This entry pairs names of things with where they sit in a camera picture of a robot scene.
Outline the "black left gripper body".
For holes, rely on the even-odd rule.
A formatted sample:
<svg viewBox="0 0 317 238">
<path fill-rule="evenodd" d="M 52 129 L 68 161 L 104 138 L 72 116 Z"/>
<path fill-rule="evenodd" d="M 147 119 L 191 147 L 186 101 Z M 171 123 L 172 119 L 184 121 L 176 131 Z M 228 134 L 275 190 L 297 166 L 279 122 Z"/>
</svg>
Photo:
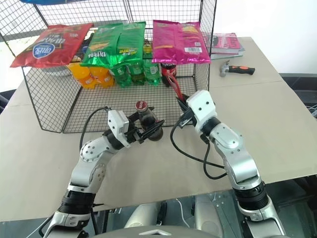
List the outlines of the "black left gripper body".
<svg viewBox="0 0 317 238">
<path fill-rule="evenodd" d="M 127 142 L 129 144 L 134 142 L 139 142 L 140 144 L 143 143 L 147 138 L 145 137 L 145 134 L 141 132 L 141 130 L 135 125 L 136 121 L 130 121 L 128 119 L 129 125 L 128 130 L 125 132 L 125 136 L 127 139 Z"/>
</svg>

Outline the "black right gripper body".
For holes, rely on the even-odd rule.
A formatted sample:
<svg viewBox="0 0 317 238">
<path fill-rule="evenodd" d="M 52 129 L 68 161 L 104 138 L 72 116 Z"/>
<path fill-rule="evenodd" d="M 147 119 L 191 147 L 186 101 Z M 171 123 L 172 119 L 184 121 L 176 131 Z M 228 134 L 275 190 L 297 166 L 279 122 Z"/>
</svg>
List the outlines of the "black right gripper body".
<svg viewBox="0 0 317 238">
<path fill-rule="evenodd" d="M 188 110 L 186 110 L 183 113 L 183 115 L 180 117 L 178 126 L 180 128 L 183 128 L 184 126 L 186 126 L 188 124 L 192 125 L 192 126 L 196 126 L 196 124 L 197 124 L 195 114 L 191 108 L 188 108 Z"/>
</svg>

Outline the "glass cola bottle red cap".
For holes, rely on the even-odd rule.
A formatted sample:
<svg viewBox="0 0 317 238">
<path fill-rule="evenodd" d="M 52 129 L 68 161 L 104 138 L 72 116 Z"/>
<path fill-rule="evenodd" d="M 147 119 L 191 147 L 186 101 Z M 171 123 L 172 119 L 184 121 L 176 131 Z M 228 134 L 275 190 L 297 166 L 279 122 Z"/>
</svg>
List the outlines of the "glass cola bottle red cap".
<svg viewBox="0 0 317 238">
<path fill-rule="evenodd" d="M 136 111 L 139 115 L 139 121 L 142 129 L 145 131 L 158 122 L 157 116 L 152 112 L 146 101 L 137 101 L 135 104 Z M 159 141 L 163 136 L 163 129 L 160 127 L 149 136 L 151 141 Z"/>
</svg>

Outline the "plastic cola bottle red label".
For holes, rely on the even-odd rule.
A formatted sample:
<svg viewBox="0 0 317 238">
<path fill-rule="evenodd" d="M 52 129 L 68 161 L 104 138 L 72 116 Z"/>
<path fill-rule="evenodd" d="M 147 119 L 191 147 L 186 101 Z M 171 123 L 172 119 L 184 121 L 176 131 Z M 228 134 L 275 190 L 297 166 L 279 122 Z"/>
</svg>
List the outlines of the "plastic cola bottle red label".
<svg viewBox="0 0 317 238">
<path fill-rule="evenodd" d="M 167 80 L 167 75 L 173 75 L 174 77 L 177 74 L 177 68 L 175 64 L 169 63 L 161 63 L 161 75 L 162 75 L 162 82 L 166 87 L 170 87 L 170 83 Z"/>
</svg>

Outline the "green soda plastic bottle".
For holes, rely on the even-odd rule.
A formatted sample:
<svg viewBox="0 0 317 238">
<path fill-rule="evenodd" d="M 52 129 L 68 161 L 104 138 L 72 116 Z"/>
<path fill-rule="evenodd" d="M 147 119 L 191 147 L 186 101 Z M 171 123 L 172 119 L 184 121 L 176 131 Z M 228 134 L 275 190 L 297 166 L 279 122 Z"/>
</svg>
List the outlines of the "green soda plastic bottle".
<svg viewBox="0 0 317 238">
<path fill-rule="evenodd" d="M 158 86 L 160 84 L 160 70 L 158 63 L 152 63 L 151 59 L 143 60 L 143 69 L 146 82 L 153 86 Z"/>
<path fill-rule="evenodd" d="M 118 84 L 120 87 L 124 88 L 131 86 L 131 77 L 125 65 L 116 65 L 110 71 L 115 79 L 116 84 Z"/>
<path fill-rule="evenodd" d="M 127 65 L 130 73 L 132 83 L 134 85 L 144 85 L 145 75 L 143 70 L 143 64 L 141 62 L 130 63 Z"/>
</svg>

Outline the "orange soda plastic bottle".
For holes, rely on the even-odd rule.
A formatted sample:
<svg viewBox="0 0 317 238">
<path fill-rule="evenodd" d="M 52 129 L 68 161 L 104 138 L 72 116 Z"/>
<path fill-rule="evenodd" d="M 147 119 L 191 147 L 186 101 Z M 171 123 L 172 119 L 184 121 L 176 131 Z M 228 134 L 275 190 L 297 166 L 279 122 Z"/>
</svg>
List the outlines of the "orange soda plastic bottle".
<svg viewBox="0 0 317 238">
<path fill-rule="evenodd" d="M 71 71 L 73 78 L 78 81 L 83 88 L 94 89 L 95 80 L 88 67 L 83 67 L 79 62 L 70 63 L 67 68 Z"/>
<path fill-rule="evenodd" d="M 114 78 L 107 68 L 90 67 L 90 73 L 101 87 L 108 88 L 114 85 Z"/>
</svg>

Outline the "pink chip bag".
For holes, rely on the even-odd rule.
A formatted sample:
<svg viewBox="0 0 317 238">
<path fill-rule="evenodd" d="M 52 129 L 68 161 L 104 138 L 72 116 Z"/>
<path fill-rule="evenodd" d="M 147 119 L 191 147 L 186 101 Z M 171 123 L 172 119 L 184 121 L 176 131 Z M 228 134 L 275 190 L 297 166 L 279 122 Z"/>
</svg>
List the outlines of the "pink chip bag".
<svg viewBox="0 0 317 238">
<path fill-rule="evenodd" d="M 153 21 L 153 63 L 211 63 L 199 22 Z"/>
</svg>

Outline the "grey green book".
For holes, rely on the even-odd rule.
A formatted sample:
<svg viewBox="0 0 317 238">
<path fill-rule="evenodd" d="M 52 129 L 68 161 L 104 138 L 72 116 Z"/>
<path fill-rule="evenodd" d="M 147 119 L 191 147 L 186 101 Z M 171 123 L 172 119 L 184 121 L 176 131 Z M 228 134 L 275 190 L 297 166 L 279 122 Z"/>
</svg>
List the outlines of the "grey green book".
<svg viewBox="0 0 317 238">
<path fill-rule="evenodd" d="M 235 57 L 242 57 L 244 54 L 244 47 L 242 46 L 238 54 L 212 54 L 211 55 L 211 60 L 217 60 L 217 59 L 227 59 L 227 58 L 235 58 Z"/>
</svg>

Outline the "green chip bag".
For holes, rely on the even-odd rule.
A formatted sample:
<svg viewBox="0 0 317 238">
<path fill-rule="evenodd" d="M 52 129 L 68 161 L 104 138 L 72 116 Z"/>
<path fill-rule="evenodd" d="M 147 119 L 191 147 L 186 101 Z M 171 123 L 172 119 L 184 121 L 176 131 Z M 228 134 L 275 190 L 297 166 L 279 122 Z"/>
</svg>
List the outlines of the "green chip bag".
<svg viewBox="0 0 317 238">
<path fill-rule="evenodd" d="M 100 26 L 84 54 L 81 66 L 112 68 L 117 64 L 117 43 L 123 23 Z"/>
<path fill-rule="evenodd" d="M 116 64 L 136 63 L 143 59 L 146 22 L 123 24 L 116 45 Z"/>
</svg>

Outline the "grey left robot thigh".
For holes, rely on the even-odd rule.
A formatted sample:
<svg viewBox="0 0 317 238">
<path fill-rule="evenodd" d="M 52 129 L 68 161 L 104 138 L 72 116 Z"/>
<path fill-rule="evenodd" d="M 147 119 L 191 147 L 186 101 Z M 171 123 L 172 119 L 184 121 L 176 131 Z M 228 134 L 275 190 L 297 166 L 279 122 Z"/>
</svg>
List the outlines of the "grey left robot thigh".
<svg viewBox="0 0 317 238">
<path fill-rule="evenodd" d="M 141 226 L 160 226 L 164 223 L 167 212 L 167 202 L 152 202 L 140 204 L 134 210 L 124 228 Z"/>
</svg>

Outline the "grey robot thigh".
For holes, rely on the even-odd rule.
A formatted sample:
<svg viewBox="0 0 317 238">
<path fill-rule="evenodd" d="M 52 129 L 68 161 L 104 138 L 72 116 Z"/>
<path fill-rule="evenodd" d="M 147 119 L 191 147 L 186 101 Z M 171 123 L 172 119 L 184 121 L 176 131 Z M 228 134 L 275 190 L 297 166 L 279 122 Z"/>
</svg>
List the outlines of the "grey robot thigh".
<svg viewBox="0 0 317 238">
<path fill-rule="evenodd" d="M 192 207 L 195 229 L 213 238 L 243 238 L 240 216 L 231 195 L 196 195 Z"/>
<path fill-rule="evenodd" d="M 152 202 L 140 204 L 134 210 L 124 228 L 141 226 L 160 226 L 164 223 L 167 212 L 167 202 Z"/>
</svg>

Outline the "grey robot torso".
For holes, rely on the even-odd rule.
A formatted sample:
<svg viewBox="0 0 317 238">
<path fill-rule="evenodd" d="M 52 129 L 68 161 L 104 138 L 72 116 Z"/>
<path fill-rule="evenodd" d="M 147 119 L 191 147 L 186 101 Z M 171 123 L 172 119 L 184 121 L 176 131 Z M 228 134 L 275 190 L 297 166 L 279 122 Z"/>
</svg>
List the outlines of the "grey robot torso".
<svg viewBox="0 0 317 238">
<path fill-rule="evenodd" d="M 140 226 L 106 232 L 91 238 L 194 238 L 199 231 L 180 226 Z"/>
</svg>

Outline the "grey right robot thigh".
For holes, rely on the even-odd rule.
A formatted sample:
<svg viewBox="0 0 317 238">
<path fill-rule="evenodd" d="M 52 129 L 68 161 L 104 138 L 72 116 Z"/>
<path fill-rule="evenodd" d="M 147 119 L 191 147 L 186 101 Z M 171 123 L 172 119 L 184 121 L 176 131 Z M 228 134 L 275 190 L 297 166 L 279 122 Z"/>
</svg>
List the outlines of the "grey right robot thigh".
<svg viewBox="0 0 317 238">
<path fill-rule="evenodd" d="M 243 238 L 240 216 L 231 195 L 196 195 L 192 207 L 195 229 L 213 238 Z"/>
</svg>

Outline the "dark furniture piece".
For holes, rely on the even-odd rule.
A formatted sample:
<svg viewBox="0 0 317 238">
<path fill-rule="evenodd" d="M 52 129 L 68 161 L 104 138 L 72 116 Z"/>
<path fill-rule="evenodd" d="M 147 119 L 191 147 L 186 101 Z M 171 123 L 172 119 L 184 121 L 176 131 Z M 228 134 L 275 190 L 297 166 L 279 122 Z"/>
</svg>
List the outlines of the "dark furniture piece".
<svg viewBox="0 0 317 238">
<path fill-rule="evenodd" d="M 280 73 L 280 76 L 317 120 L 317 73 Z"/>
<path fill-rule="evenodd" d="M 16 90 L 13 89 L 0 92 L 0 114 L 4 111 L 5 107 L 7 106 L 9 100 L 11 99 L 15 91 Z"/>
</svg>

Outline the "blue object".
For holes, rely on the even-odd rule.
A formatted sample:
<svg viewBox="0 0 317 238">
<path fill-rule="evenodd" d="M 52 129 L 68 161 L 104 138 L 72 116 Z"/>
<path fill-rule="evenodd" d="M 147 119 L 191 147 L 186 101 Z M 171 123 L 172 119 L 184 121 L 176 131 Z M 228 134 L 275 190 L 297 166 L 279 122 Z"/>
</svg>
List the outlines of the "blue object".
<svg viewBox="0 0 317 238">
<path fill-rule="evenodd" d="M 65 0 L 20 0 L 23 3 L 36 4 L 36 5 L 56 5 L 64 4 Z"/>
</svg>

